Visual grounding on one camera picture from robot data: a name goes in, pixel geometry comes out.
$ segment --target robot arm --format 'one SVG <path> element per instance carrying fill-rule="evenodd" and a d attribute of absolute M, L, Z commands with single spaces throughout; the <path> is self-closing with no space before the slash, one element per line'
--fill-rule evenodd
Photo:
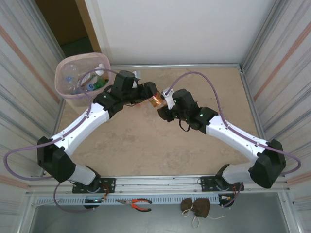
<path fill-rule="evenodd" d="M 87 186 L 90 192 L 99 187 L 100 175 L 89 167 L 76 165 L 70 156 L 79 144 L 98 126 L 107 122 L 125 104 L 136 104 L 157 94 L 152 82 L 138 84 L 138 79 L 129 71 L 120 71 L 116 75 L 110 92 L 102 92 L 93 101 L 90 113 L 85 121 L 62 140 L 43 148 L 38 148 L 38 164 L 59 182 L 66 180 L 79 182 Z M 79 116 L 60 133 L 47 139 L 41 138 L 39 144 L 62 138 L 63 134 L 75 127 L 85 117 Z"/>
<path fill-rule="evenodd" d="M 171 90 L 167 95 L 166 92 L 167 89 L 162 92 L 162 97 L 166 100 L 167 106 L 158 109 L 162 119 L 168 122 L 175 119 L 185 121 L 190 128 L 226 142 L 249 160 L 245 164 L 228 164 L 220 169 L 216 181 L 221 189 L 226 189 L 230 184 L 247 181 L 254 181 L 264 188 L 272 186 L 286 166 L 285 158 L 283 154 L 259 147 L 258 144 L 266 144 L 283 151 L 278 141 L 267 142 L 227 122 L 231 128 L 257 142 L 252 144 L 229 130 L 217 112 L 207 107 L 199 107 L 190 92 L 185 89 L 176 92 Z"/>

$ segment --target green floor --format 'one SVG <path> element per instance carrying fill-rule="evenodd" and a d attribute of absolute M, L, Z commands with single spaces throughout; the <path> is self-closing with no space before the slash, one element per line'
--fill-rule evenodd
<path fill-rule="evenodd" d="M 62 45 L 61 48 L 66 57 L 70 57 L 81 53 L 94 52 L 88 37 Z"/>

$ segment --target white wall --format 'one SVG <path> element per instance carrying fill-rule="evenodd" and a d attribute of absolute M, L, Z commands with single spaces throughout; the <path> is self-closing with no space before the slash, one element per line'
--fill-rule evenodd
<path fill-rule="evenodd" d="M 86 0 L 113 65 L 240 63 L 275 0 Z"/>

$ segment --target plastic bottle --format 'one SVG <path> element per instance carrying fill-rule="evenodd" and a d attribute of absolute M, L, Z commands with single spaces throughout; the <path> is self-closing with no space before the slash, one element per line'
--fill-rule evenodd
<path fill-rule="evenodd" d="M 79 69 L 74 64 L 64 67 L 63 87 L 66 94 L 78 94 Z"/>
<path fill-rule="evenodd" d="M 108 82 L 108 80 L 102 80 L 102 79 L 98 79 L 98 81 L 95 83 L 95 84 L 91 84 L 89 83 L 87 86 L 86 86 L 86 89 L 88 91 L 94 91 L 98 88 L 101 88 L 103 86 L 106 85 L 106 83 Z"/>
<path fill-rule="evenodd" d="M 105 69 L 105 66 L 103 64 L 99 64 L 98 67 L 96 67 L 96 69 Z M 103 70 L 96 70 L 95 73 L 100 76 L 103 80 L 109 79 L 108 73 L 107 71 L 103 71 Z"/>

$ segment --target corrugated metal wall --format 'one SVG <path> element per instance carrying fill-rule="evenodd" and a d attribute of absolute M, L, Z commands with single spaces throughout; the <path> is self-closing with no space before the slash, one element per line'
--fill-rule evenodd
<path fill-rule="evenodd" d="M 0 1 L 0 157 L 51 136 L 61 99 L 54 72 L 63 59 L 30 0 Z M 20 175 L 38 175 L 36 150 L 11 155 Z M 0 232 L 15 227 L 27 184 L 13 180 L 0 163 Z"/>
<path fill-rule="evenodd" d="M 287 176 L 306 231 L 311 229 L 311 1 L 283 1 L 246 80 L 268 140 L 297 155 L 302 168 Z M 287 159 L 288 168 L 296 166 Z"/>

